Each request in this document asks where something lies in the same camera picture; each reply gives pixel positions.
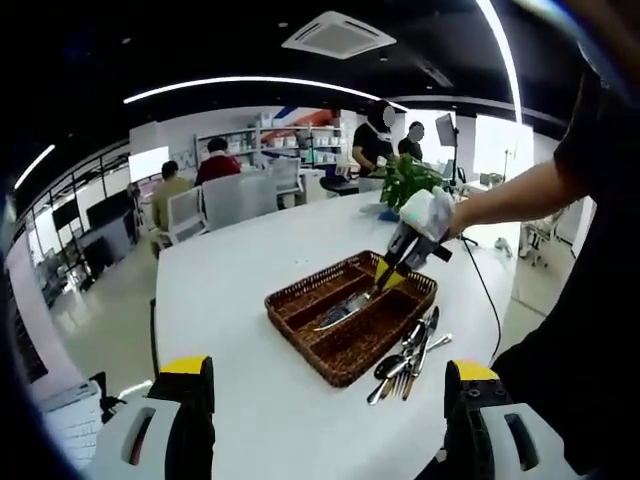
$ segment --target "blue object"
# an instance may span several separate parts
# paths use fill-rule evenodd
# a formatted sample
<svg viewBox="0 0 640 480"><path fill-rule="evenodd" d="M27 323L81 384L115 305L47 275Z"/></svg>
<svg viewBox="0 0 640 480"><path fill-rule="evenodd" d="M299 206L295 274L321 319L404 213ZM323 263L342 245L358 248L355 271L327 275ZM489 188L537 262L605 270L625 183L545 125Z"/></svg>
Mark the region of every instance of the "blue object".
<svg viewBox="0 0 640 480"><path fill-rule="evenodd" d="M378 220L382 220L383 222L398 223L400 221L400 217L397 213L388 208L384 212L380 212L380 215L378 215Z"/></svg>

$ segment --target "ceiling light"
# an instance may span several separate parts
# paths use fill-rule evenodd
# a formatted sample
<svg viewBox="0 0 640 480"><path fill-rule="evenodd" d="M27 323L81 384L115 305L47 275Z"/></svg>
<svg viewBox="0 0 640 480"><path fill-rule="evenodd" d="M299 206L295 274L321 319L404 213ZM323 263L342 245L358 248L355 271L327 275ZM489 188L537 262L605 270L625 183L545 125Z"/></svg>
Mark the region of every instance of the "ceiling light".
<svg viewBox="0 0 640 480"><path fill-rule="evenodd" d="M13 188L17 189L20 185L22 185L22 182L24 182L24 179L29 176L29 174L33 171L33 169L36 168L38 164L44 159L44 157L49 155L54 148L56 148L55 145L49 145L47 148L45 148L44 152L38 155L38 157L33 161L33 163L29 165L24 172L22 172L22 175L20 175L20 177L18 178L18 181L16 182Z"/></svg>
<svg viewBox="0 0 640 480"><path fill-rule="evenodd" d="M504 61L504 66L507 69L507 77L509 78L509 85L511 87L511 96L513 97L513 108L516 113L516 122L522 123L522 104L520 103L520 89L518 88L518 77L516 75L516 66L513 63L513 57L511 56L511 49L509 48L509 42L507 42L507 36L502 28L502 23L498 18L491 0L476 0L478 7L482 10L484 17L489 22L489 26L493 31L493 35L496 37L498 47L500 48L500 54Z"/></svg>
<svg viewBox="0 0 640 480"><path fill-rule="evenodd" d="M180 88L187 87L197 87L200 85L211 85L214 83L231 83L231 82L275 82L275 83L294 83L297 85L306 85L309 87L320 87L320 88L328 88L330 90L337 90L339 92L350 93L351 95L358 95L359 97L364 97L369 100L380 100L380 97L376 97L375 95L371 95L369 93L361 92L359 90L353 90L352 88L341 87L339 85L333 85L331 83L323 83L316 82L314 80L302 80L300 78L286 78L286 77L215 77L215 78L206 78L203 80L191 80L190 82L182 82L176 83L174 85L167 85L166 87L155 88L153 90L149 90L148 92L139 93L138 95L134 95L129 98L125 98L123 103L132 103L136 100L142 100L143 98L151 97L153 95L158 95L159 93L170 92L172 90L178 90ZM398 110L402 110L403 112L408 112L410 109L407 107L403 107L397 103L389 102L391 106L397 108Z"/></svg>

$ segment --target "ceiling air conditioner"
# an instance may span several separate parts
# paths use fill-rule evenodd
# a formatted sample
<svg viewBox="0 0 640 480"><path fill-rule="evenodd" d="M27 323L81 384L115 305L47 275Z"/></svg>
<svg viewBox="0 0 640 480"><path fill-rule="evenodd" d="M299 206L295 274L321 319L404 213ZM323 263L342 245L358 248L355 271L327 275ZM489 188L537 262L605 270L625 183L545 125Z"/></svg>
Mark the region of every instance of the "ceiling air conditioner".
<svg viewBox="0 0 640 480"><path fill-rule="evenodd" d="M366 23L338 12L325 12L298 30L282 47L345 60L393 43L395 38Z"/></svg>

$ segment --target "hand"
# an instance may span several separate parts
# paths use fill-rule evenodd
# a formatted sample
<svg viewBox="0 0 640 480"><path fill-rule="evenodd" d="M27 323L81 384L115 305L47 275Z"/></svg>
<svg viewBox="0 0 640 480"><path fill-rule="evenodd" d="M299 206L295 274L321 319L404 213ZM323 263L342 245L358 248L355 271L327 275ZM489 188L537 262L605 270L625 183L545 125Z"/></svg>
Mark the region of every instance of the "hand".
<svg viewBox="0 0 640 480"><path fill-rule="evenodd" d="M441 187L432 192L420 190L414 193L400 209L400 219L432 242L440 242L452 227L455 218L453 197Z"/></svg>

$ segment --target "man in red shirt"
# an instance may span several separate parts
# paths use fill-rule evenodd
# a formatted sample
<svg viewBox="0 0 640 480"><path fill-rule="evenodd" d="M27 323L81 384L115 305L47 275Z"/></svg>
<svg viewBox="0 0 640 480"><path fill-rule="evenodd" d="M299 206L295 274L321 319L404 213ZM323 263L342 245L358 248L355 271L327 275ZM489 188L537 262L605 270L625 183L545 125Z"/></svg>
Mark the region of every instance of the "man in red shirt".
<svg viewBox="0 0 640 480"><path fill-rule="evenodd" d="M196 186L209 180L240 173L240 163L227 155L228 144L224 138L213 138L207 145L209 158L202 162L196 176Z"/></svg>

